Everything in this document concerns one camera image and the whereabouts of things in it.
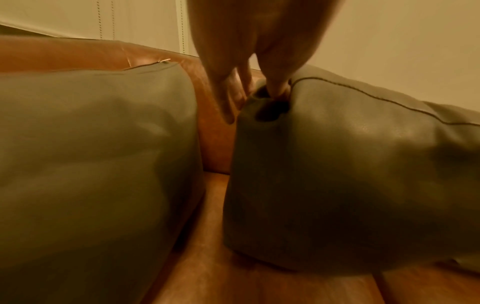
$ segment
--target pillow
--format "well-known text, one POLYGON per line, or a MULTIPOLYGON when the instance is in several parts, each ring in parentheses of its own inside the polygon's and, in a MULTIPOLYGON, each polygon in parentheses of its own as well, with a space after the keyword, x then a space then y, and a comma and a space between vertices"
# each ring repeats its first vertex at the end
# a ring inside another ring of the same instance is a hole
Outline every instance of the pillow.
POLYGON ((204 192, 178 64, 0 76, 0 302, 138 303, 204 192))
POLYGON ((224 242, 327 274, 470 254, 479 189, 480 113, 305 67, 239 115, 224 242))

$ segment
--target dark olive pillow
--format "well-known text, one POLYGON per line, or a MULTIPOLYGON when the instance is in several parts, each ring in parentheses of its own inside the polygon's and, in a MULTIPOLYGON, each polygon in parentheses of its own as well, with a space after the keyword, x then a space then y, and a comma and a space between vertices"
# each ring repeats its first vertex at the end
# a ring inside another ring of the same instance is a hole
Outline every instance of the dark olive pillow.
POLYGON ((480 249, 480 114, 313 67, 238 118, 224 242, 354 274, 480 249))
POLYGON ((0 76, 1 303, 138 303, 203 192, 178 64, 0 76))

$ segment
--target brown leather sofa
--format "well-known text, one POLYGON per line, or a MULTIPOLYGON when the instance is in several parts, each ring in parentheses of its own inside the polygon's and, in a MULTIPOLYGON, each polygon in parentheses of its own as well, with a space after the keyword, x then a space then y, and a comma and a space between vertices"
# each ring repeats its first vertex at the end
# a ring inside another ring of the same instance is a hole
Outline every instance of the brown leather sofa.
MULTIPOLYGON (((480 276, 456 270, 455 265, 322 277, 277 269, 224 247, 222 207, 235 126, 226 125, 217 113, 198 58, 121 42, 0 37, 0 72, 123 70, 165 59, 180 62, 195 87, 206 195, 142 301, 144 304, 480 302, 480 276)), ((255 79, 261 77, 254 71, 255 79)))

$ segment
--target cushion seam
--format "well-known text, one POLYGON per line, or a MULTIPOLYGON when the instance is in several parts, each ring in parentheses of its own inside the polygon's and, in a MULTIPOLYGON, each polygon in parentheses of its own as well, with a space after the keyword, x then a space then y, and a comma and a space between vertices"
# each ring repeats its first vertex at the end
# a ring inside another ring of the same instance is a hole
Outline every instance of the cushion seam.
POLYGON ((330 84, 333 84, 333 85, 336 85, 336 86, 340 86, 340 87, 344 87, 344 88, 349 88, 349 89, 352 89, 352 90, 355 90, 355 91, 358 91, 360 93, 363 93, 369 97, 372 97, 374 99, 377 99, 377 100, 381 100, 381 101, 386 101, 386 102, 390 102, 392 104, 395 104, 397 106, 401 106, 405 109, 408 109, 408 110, 411 110, 411 111, 414 111, 414 112, 418 112, 418 113, 423 113, 423 114, 426 114, 426 115, 429 115, 435 119, 437 119, 438 121, 440 121, 441 123, 443 124, 446 124, 446 125, 452 125, 452 126, 461 126, 461 125, 467 125, 467 126, 476 126, 476 127, 480 127, 480 124, 478 123, 473 123, 473 122, 448 122, 448 121, 445 121, 445 120, 442 120, 440 117, 436 116, 435 114, 433 113, 430 113, 428 111, 425 111, 425 110, 420 110, 420 109, 415 109, 415 108, 411 108, 411 107, 408 107, 406 105, 403 105, 397 101, 393 101, 393 100, 390 100, 390 99, 387 99, 387 98, 382 98, 382 97, 378 97, 378 96, 375 96, 375 95, 372 95, 372 94, 369 94, 359 88, 356 88, 356 87, 353 87, 353 86, 350 86, 350 85, 346 85, 346 84, 342 84, 342 83, 338 83, 338 82, 334 82, 334 81, 331 81, 331 80, 328 80, 328 79, 325 79, 325 78, 321 78, 321 77, 304 77, 304 78, 300 78, 300 79, 297 79, 295 80, 294 83, 292 83, 291 85, 291 89, 293 90, 294 86, 302 81, 302 80, 311 80, 311 79, 315 79, 315 80, 320 80, 320 81, 324 81, 324 82, 327 82, 327 83, 330 83, 330 84))

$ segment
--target leather seat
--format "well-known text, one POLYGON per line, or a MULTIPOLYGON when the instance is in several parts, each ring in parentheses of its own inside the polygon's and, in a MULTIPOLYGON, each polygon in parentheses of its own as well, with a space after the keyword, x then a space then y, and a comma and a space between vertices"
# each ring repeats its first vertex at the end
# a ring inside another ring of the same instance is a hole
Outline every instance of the leather seat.
MULTIPOLYGON (((217 113, 198 58, 94 40, 0 37, 0 45, 0 72, 122 70, 171 59, 180 62, 190 75, 198 102, 206 195, 143 304, 480 301, 480 278, 435 265, 389 271, 376 274, 375 278, 372 275, 322 277, 278 269, 227 249, 222 244, 222 208, 235 126, 226 125, 217 113)), ((261 77, 260 72, 254 72, 254 80, 261 77)))

